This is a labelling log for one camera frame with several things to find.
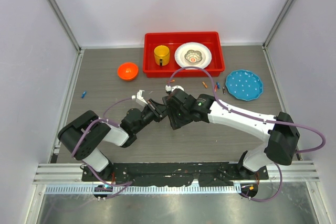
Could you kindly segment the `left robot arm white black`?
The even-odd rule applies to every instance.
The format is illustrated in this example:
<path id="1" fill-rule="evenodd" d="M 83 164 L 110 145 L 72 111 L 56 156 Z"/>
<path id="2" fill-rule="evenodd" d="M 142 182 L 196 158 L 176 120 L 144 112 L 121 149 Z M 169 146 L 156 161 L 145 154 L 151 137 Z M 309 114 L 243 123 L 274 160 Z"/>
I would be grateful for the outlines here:
<path id="1" fill-rule="evenodd" d="M 88 166 L 85 170 L 87 173 L 105 182 L 112 176 L 114 167 L 98 150 L 98 145 L 105 141 L 127 148 L 137 139 L 137 133 L 151 122 L 160 122 L 166 116 L 166 105 L 152 99 L 142 111 L 130 109 L 120 124 L 102 119 L 92 110 L 88 110 L 63 127 L 57 137 L 74 159 Z"/>

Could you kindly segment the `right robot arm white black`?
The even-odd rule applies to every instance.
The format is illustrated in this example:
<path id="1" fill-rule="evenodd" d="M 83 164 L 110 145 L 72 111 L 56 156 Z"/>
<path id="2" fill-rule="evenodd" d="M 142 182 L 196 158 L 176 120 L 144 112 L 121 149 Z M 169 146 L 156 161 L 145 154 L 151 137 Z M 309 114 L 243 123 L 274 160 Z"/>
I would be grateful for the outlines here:
<path id="1" fill-rule="evenodd" d="M 167 96 L 163 102 L 172 129 L 191 122 L 205 122 L 229 126 L 262 140 L 260 146 L 243 152 L 240 157 L 236 172 L 242 179 L 250 179 L 271 163 L 291 165 L 300 134 L 289 114 L 258 114 L 226 104 L 212 95 L 200 94 L 194 98 L 180 86 L 165 89 Z"/>

